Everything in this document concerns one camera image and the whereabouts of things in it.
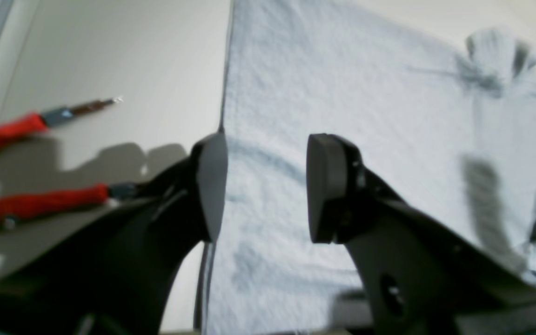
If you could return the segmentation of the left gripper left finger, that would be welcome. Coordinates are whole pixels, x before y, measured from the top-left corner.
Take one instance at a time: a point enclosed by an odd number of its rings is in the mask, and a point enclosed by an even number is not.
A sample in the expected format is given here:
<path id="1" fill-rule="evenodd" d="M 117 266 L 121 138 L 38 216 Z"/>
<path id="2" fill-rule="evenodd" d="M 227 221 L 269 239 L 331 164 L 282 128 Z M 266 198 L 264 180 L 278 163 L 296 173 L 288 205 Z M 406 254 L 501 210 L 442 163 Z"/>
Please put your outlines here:
<path id="1" fill-rule="evenodd" d="M 228 149 L 221 132 L 136 197 L 0 279 L 5 335 L 157 335 L 173 281 L 199 242 L 216 242 Z"/>

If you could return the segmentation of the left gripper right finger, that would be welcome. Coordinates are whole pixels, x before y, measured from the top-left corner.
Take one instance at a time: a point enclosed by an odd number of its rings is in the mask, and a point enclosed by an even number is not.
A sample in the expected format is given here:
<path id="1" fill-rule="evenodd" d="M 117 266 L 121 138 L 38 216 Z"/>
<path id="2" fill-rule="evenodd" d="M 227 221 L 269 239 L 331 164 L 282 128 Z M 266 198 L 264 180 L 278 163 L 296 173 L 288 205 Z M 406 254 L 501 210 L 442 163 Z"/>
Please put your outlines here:
<path id="1" fill-rule="evenodd" d="M 338 135 L 307 140 L 314 243 L 347 249 L 375 335 L 536 335 L 536 288 L 411 207 Z"/>

